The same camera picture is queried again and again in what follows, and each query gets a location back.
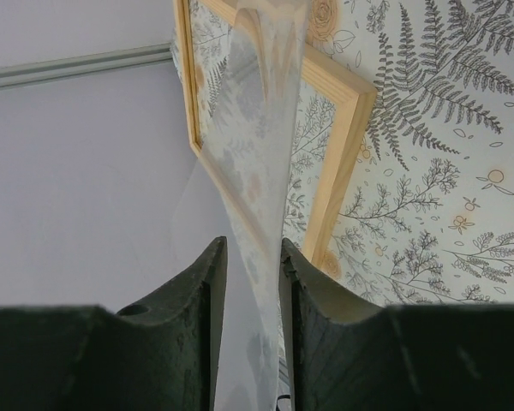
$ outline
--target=clear plastic film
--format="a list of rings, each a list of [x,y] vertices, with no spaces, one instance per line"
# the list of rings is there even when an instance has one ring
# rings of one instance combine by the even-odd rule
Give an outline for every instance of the clear plastic film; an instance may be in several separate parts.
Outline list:
[[[172,221],[188,265],[228,239],[215,409],[275,409],[278,270],[308,0],[240,0],[213,124]]]

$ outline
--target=wooden picture frame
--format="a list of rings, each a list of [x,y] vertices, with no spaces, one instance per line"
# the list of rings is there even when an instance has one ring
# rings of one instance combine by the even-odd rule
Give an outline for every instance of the wooden picture frame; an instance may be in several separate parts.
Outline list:
[[[200,155],[200,123],[194,72],[190,0],[173,0],[179,42],[179,63],[187,113],[188,142]],[[200,0],[231,26],[236,0]],[[320,267],[343,203],[363,135],[374,106],[377,90],[311,45],[305,45],[302,79],[336,106],[318,188],[314,196],[302,253]]]

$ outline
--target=ceiling molding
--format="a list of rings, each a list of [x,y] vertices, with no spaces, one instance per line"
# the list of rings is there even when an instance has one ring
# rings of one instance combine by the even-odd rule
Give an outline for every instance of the ceiling molding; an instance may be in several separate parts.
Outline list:
[[[0,90],[171,60],[170,43],[0,68]]]

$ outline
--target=small orange flower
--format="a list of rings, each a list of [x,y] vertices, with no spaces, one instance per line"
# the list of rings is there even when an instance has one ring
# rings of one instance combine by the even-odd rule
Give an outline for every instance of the small orange flower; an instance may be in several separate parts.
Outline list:
[[[483,186],[482,190],[487,190],[491,187],[497,188],[502,194],[506,195],[514,195],[514,193],[506,188],[501,187],[499,184],[505,180],[505,173],[501,170],[491,170],[487,177],[476,177],[477,180],[481,182],[486,182],[487,184]]]
[[[481,208],[479,205],[476,204],[476,197],[474,197],[473,200],[467,199],[466,197],[463,197],[466,203],[464,204],[464,208],[466,208],[468,211],[474,211],[477,208]]]
[[[453,220],[453,225],[450,225],[449,228],[456,229],[459,234],[462,234],[464,229],[472,227],[473,225],[474,223],[469,223],[463,216],[456,216]]]
[[[388,248],[388,246],[384,246],[384,247],[381,247],[379,244],[375,243],[375,253],[379,256],[379,257],[382,257],[383,255],[385,255],[385,251],[386,249]]]
[[[362,143],[360,144],[360,152],[358,153],[358,158],[356,159],[356,161],[358,163],[361,163],[364,160],[366,160],[370,164],[371,163],[375,164],[375,160],[374,160],[373,156],[371,155],[371,150],[372,150],[372,147],[368,145],[368,143],[366,142],[366,139],[363,139]]]

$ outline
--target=white wall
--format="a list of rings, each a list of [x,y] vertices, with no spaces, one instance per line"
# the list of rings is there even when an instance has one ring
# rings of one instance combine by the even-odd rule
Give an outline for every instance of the white wall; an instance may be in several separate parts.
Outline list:
[[[171,39],[171,0],[0,0],[0,67]]]
[[[118,309],[172,277],[194,166],[173,64],[0,92],[0,305]]]

